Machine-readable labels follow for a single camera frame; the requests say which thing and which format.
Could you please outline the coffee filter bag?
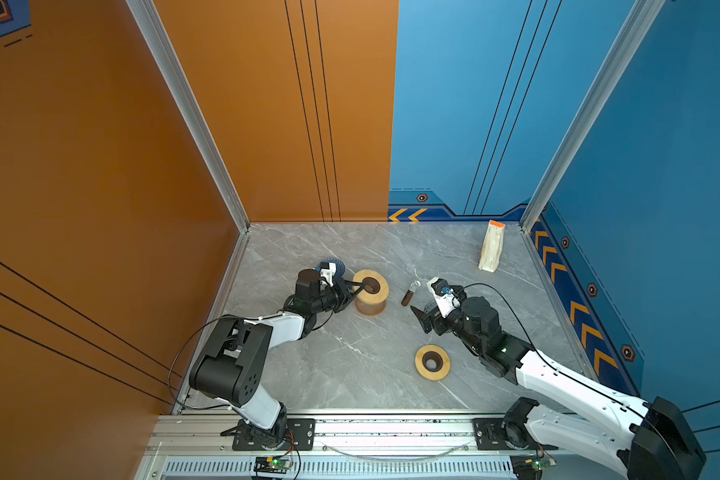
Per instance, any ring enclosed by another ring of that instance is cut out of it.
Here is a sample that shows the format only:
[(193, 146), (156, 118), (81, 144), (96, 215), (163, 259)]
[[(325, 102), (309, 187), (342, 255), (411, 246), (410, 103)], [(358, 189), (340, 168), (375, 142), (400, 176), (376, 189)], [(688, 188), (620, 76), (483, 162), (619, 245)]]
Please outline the coffee filter bag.
[(478, 268), (487, 272), (495, 272), (500, 264), (504, 243), (504, 223), (490, 220), (481, 247)]

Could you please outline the blue glass dripper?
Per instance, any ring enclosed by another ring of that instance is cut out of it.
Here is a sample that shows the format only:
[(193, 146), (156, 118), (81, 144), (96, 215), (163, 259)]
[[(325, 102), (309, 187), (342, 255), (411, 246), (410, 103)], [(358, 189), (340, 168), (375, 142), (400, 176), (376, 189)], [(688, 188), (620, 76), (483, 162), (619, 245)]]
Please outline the blue glass dripper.
[(326, 259), (320, 261), (318, 263), (316, 269), (318, 271), (325, 270), (325, 271), (330, 272), (332, 275), (338, 275), (338, 276), (343, 276), (346, 271), (344, 262), (335, 257), (326, 258)]

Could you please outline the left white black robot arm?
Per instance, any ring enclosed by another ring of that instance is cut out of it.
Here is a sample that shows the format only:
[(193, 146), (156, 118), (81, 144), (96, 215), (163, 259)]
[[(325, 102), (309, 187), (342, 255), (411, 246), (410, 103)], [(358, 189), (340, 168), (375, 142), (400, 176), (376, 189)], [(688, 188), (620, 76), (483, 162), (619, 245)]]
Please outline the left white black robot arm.
[(300, 271), (294, 294), (278, 313), (218, 319), (191, 367), (189, 386), (225, 402), (241, 416), (227, 435), (241, 433), (266, 449), (280, 447), (290, 439), (287, 409), (261, 385), (269, 350), (306, 338), (316, 328), (320, 313), (338, 313), (359, 294), (379, 290), (376, 280), (343, 279), (330, 263)]

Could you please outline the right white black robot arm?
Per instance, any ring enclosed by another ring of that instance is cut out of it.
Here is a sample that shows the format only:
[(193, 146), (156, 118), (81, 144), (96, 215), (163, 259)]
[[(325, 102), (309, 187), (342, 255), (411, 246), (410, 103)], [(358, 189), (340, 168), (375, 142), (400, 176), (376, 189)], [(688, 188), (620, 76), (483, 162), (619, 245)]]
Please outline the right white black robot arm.
[(504, 331), (483, 297), (446, 295), (412, 312), (425, 332), (454, 334), (491, 374), (568, 409), (561, 414), (534, 399), (517, 400), (504, 416), (513, 443), (560, 447), (626, 479), (701, 476), (707, 456), (674, 403), (628, 395), (563, 366)]

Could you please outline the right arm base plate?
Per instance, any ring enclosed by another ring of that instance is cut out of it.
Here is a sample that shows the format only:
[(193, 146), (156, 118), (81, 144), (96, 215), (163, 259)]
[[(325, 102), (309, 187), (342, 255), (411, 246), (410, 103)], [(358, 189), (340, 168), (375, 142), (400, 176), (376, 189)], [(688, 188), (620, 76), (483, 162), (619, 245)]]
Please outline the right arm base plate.
[(541, 450), (528, 433), (508, 432), (500, 418), (481, 417), (472, 420), (473, 435), (480, 451)]

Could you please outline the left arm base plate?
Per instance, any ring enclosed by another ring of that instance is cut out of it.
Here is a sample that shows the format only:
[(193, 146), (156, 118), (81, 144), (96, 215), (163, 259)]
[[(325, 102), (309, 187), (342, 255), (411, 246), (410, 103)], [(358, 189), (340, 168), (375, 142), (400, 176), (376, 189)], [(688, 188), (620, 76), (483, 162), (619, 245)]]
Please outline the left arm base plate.
[(315, 418), (288, 417), (277, 421), (270, 430), (263, 430), (244, 420), (235, 427), (234, 451), (285, 451), (294, 446), (299, 451), (311, 451), (316, 429)]

